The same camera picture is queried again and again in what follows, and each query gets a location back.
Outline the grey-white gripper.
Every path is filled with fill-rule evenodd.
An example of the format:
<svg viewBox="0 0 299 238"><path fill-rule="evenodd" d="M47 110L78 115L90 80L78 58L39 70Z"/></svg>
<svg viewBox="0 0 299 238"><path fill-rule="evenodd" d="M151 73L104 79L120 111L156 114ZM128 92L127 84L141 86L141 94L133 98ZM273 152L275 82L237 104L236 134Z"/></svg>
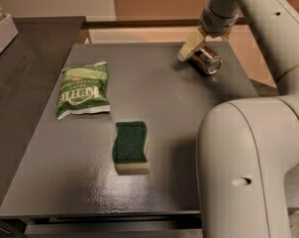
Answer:
<svg viewBox="0 0 299 238"><path fill-rule="evenodd" d="M222 36L224 41L228 41L231 36L230 31L238 20L238 17L238 7L235 7L228 15L221 16L210 5L206 5L200 17L201 28L197 28L191 32L178 53L178 59L180 61L188 60L204 46L207 35L212 38Z"/></svg>

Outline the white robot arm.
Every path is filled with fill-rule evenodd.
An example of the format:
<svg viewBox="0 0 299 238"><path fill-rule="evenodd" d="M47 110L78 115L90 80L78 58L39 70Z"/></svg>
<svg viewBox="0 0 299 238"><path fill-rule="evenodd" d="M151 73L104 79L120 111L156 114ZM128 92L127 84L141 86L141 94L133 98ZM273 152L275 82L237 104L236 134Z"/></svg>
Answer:
<svg viewBox="0 0 299 238"><path fill-rule="evenodd" d="M229 34L240 16L279 93L231 100L203 118L196 143L203 238L291 238L284 179L299 168L299 13L286 0L210 0L178 57Z"/></svg>

